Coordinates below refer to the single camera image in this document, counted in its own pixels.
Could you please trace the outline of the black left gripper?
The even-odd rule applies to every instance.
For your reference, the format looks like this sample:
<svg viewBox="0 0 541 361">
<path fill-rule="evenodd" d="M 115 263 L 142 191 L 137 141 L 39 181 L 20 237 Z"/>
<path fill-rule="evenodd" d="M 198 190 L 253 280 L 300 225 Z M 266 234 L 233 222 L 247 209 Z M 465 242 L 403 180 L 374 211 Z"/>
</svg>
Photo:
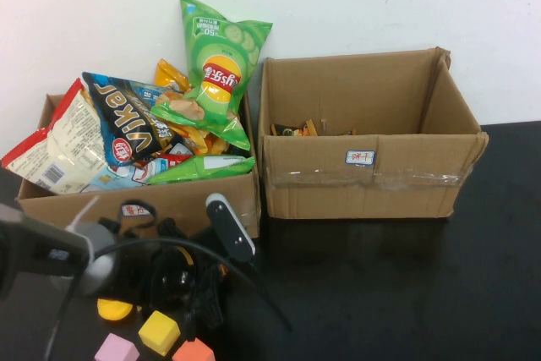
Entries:
<svg viewBox="0 0 541 361">
<path fill-rule="evenodd" d="M 145 309 L 183 308 L 183 334 L 196 338 L 224 324 L 220 289 L 229 269 L 196 249 L 148 243 L 134 249 L 134 302 Z"/>
</svg>

